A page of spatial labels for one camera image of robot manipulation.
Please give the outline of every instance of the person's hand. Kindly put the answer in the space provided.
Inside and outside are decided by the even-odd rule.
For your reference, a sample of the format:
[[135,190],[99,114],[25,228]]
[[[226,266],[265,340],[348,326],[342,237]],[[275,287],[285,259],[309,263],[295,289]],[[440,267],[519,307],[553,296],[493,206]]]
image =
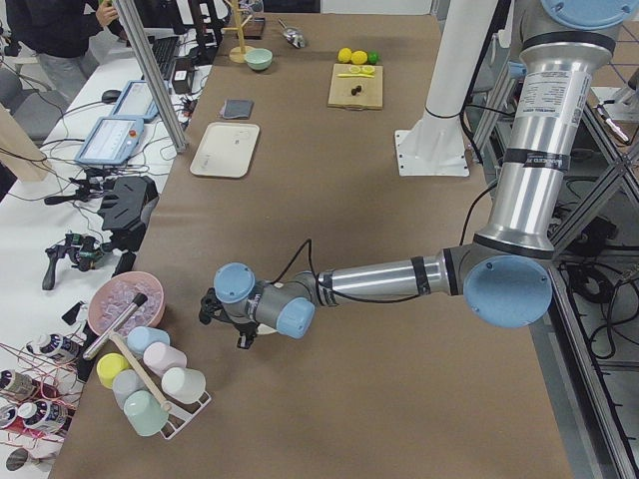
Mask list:
[[118,11],[116,7],[111,5],[109,0],[104,0],[96,11],[96,18],[98,19],[98,23],[104,28],[118,18]]

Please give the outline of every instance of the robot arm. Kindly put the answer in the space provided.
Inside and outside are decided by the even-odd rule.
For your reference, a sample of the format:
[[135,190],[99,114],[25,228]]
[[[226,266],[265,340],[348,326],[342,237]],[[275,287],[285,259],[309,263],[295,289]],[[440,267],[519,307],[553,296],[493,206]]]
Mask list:
[[639,0],[584,3],[515,3],[527,75],[490,218],[471,244],[435,256],[302,272],[281,287],[256,280],[244,264],[227,264],[216,273],[208,305],[240,331],[239,346],[250,346],[260,323],[302,337],[316,306],[397,302],[432,292],[464,294],[473,312],[499,326],[541,317],[552,298],[545,268],[554,254],[548,225],[592,75],[612,58],[619,24]]

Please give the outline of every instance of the brown tabletop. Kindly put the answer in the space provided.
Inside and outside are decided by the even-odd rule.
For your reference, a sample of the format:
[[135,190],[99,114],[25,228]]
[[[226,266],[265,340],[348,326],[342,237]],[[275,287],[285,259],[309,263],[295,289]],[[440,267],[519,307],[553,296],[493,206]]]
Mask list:
[[[283,17],[310,44],[295,50],[269,16],[265,39],[250,41],[275,53],[261,74],[232,64],[226,39],[136,264],[164,285],[161,326],[215,402],[171,441],[142,438],[94,373],[51,477],[570,477],[528,329],[485,324],[462,297],[320,309],[303,339],[262,336],[249,351],[231,326],[199,323],[227,262],[272,279],[306,238],[317,269],[434,254],[458,243],[485,188],[479,167],[466,179],[397,173],[393,132],[421,116],[433,18]],[[379,52],[383,110],[326,106],[344,46]],[[225,99],[255,100],[251,168],[240,180],[196,178],[191,158]],[[482,201],[471,232],[488,210]],[[301,257],[293,271],[306,268]]]

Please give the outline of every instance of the white desk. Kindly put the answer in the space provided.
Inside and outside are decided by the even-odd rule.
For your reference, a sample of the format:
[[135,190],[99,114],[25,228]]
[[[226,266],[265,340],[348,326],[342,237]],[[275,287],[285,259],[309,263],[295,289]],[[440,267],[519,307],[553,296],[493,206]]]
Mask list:
[[[191,46],[193,44],[189,43],[184,47],[188,49]],[[194,91],[201,89],[209,71],[210,67],[200,68],[196,72]],[[141,75],[133,51],[118,43],[89,79],[69,111],[100,101],[105,90],[122,90],[129,80],[140,79]],[[179,103],[178,96],[174,95],[172,98],[173,103]],[[58,122],[46,143],[65,138],[85,139],[96,120],[109,115],[112,109],[113,105],[91,105],[70,113]],[[53,143],[43,147],[42,151],[48,156],[69,161],[75,157],[81,145],[80,142]],[[135,175],[137,169],[137,174],[151,176],[160,193],[176,152],[159,117],[145,127],[136,152],[142,152],[145,145],[148,147],[144,154],[134,154],[128,162],[128,166],[132,167],[129,174]],[[73,162],[52,161],[51,164],[62,179],[75,177],[80,171]],[[66,186],[66,182],[60,183],[63,187]],[[76,186],[71,185],[63,194],[71,195],[75,189]],[[59,191],[59,180],[50,174],[41,183],[16,182],[10,193],[24,199],[41,199],[57,195]],[[96,199],[77,205],[95,212],[100,203],[101,200]],[[61,316],[79,300],[86,303],[91,300],[95,290],[113,274],[119,253],[105,255],[97,269],[87,272],[71,269],[71,262],[64,258],[57,264],[55,288],[44,291],[41,284],[48,266],[45,248],[63,239],[66,232],[89,234],[99,239],[91,229],[101,233],[104,241],[109,239],[110,233],[101,230],[100,217],[86,211],[83,214],[85,218],[70,203],[48,207],[41,200],[25,202],[9,195],[0,203],[0,300],[3,306],[0,342],[21,348],[41,333],[71,334],[82,329],[80,322],[68,326]],[[86,309],[78,316],[79,321],[84,319]],[[19,365],[16,358],[3,349],[0,349],[0,365],[3,369],[23,369],[23,365]],[[6,433],[0,432],[0,441],[6,439]],[[0,471],[5,471],[4,462],[12,450],[12,447],[0,445]],[[42,478],[47,475],[48,471],[43,472],[34,466],[25,466],[11,473],[14,479]]]

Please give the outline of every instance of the white plate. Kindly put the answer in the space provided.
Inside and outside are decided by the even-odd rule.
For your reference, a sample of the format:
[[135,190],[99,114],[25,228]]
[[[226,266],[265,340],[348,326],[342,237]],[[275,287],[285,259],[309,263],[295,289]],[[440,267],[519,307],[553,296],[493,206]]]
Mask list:
[[191,162],[191,173],[201,177],[243,177],[249,170],[259,134],[257,125],[211,123]]

